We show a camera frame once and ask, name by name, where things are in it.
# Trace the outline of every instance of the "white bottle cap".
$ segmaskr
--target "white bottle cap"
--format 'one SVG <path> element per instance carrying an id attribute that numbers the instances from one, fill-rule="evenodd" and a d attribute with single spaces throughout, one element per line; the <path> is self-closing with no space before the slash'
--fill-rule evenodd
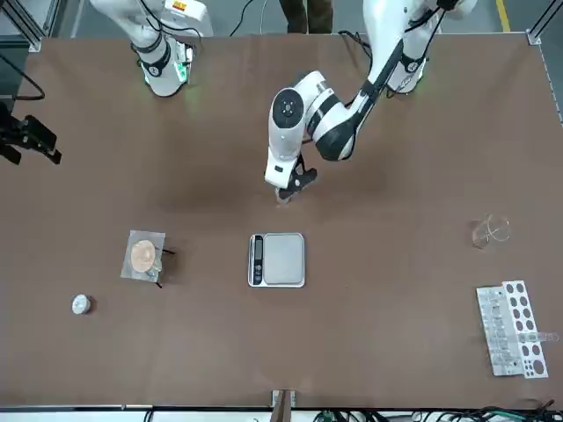
<path id="1" fill-rule="evenodd" d="M 90 309 L 90 300 L 86 295 L 78 295 L 72 301 L 72 311 L 77 315 L 83 315 Z"/>

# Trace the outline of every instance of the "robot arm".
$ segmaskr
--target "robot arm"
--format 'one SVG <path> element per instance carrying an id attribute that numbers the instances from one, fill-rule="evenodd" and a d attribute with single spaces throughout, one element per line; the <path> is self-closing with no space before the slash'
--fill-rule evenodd
<path id="1" fill-rule="evenodd" d="M 459 0 L 364 0 L 363 16 L 372 51 L 368 77 L 346 108 L 318 71 L 305 76 L 294 87 L 278 92 L 270 109 L 268 160 L 265 179 L 276 187 L 278 199 L 288 200 L 316 176 L 306 170 L 301 155 L 306 129 L 320 155 L 328 161 L 350 158 L 363 122 L 387 86 L 407 93 L 418 82 L 426 61 L 427 45 L 436 23 L 406 34 L 413 22 L 442 7 L 453 11 Z M 463 12 L 471 11 L 461 0 Z"/>
<path id="2" fill-rule="evenodd" d="M 212 35 L 207 8 L 195 0 L 90 0 L 92 6 L 108 16 L 131 39 L 133 49 L 141 59 L 146 83 L 160 97 L 170 97 L 187 82 L 193 50 L 176 41 L 173 34 Z M 166 28 L 171 33 L 160 30 L 162 25 L 152 19 L 149 25 L 145 6 L 158 19 L 169 22 Z M 187 33 L 187 29 L 197 32 Z"/>

